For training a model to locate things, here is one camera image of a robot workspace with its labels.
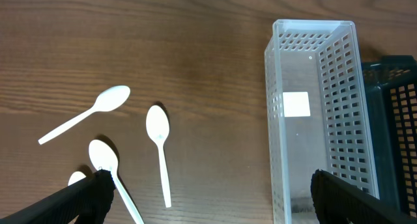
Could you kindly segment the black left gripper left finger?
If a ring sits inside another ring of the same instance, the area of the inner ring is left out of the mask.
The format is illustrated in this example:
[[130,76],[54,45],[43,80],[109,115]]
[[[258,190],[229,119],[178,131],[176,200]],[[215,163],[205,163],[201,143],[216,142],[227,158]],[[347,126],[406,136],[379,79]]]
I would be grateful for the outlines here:
[[111,173],[99,170],[92,176],[59,190],[23,210],[1,219],[1,223],[97,223],[104,222],[114,199]]

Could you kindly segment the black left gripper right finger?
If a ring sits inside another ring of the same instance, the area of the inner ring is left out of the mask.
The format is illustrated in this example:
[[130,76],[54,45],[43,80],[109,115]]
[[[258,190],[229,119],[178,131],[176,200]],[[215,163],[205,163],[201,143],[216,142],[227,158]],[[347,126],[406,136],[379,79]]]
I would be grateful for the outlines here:
[[416,224],[416,218],[324,170],[311,178],[311,197],[320,224]]

